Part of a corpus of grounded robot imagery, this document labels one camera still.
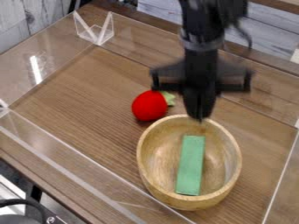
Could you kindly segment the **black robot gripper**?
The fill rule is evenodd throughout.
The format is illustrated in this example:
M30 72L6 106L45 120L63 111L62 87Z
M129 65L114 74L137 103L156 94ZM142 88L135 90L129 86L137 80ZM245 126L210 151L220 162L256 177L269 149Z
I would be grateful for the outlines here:
M154 91L174 91L182 95L188 114L197 120L212 116L224 92L249 92L253 71L220 57L220 51L185 50L185 57L150 72Z

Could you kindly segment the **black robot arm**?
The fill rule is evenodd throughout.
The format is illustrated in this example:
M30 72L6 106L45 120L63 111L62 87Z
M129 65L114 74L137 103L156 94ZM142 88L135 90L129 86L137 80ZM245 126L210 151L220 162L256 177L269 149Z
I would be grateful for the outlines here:
M252 89L254 71L221 58L225 33L248 15L249 0L180 0L184 58L151 70L153 89L176 91L184 97L188 114L197 120L212 116L225 92Z

